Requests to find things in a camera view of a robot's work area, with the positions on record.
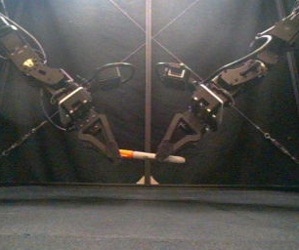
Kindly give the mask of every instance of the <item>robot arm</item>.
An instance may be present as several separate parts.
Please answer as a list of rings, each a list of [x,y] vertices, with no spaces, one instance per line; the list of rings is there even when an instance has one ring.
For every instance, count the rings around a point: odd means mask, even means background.
[[[106,115],[94,110],[88,90],[74,81],[63,69],[52,68],[44,63],[18,27],[2,13],[0,43],[19,70],[35,77],[51,93],[54,102],[59,105],[64,127],[75,128],[80,140],[95,147],[107,157],[120,159],[120,150]]]
[[[163,160],[186,144],[196,142],[203,134],[215,131],[222,122],[223,109],[234,105],[234,97],[246,83],[266,76],[279,56],[299,46],[299,7],[274,27],[257,36],[259,46],[247,57],[222,67],[203,82],[192,78],[192,69],[184,64],[162,62],[156,66],[167,86],[196,88],[190,108],[178,113],[166,137],[158,147],[156,159]]]

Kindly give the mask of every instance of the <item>black backdrop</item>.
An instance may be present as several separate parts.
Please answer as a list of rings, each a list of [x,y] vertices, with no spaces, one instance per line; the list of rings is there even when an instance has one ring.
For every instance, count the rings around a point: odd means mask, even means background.
[[[278,21],[275,1],[152,1],[152,34],[172,54],[203,78],[250,52],[255,35]],[[285,1],[287,12],[294,1]],[[48,65],[90,77],[107,63],[123,61],[146,44],[144,0],[14,0],[10,16],[35,35],[48,55]],[[146,47],[127,59],[136,66],[134,80],[94,94],[98,112],[107,115],[120,148],[146,147]],[[152,42],[152,64],[176,62]],[[43,120],[38,82],[0,60],[0,153]],[[191,92],[167,89],[152,75],[152,151],[163,139],[175,113],[187,109]],[[286,57],[267,79],[237,100],[238,107],[299,158],[299,114]],[[299,166],[273,146],[263,134],[233,109],[225,110],[221,129],[179,153],[187,164],[154,162],[151,172],[163,184],[299,185]],[[124,160],[115,166],[86,148],[76,134],[50,124],[0,161],[2,181],[135,183],[144,162]]]

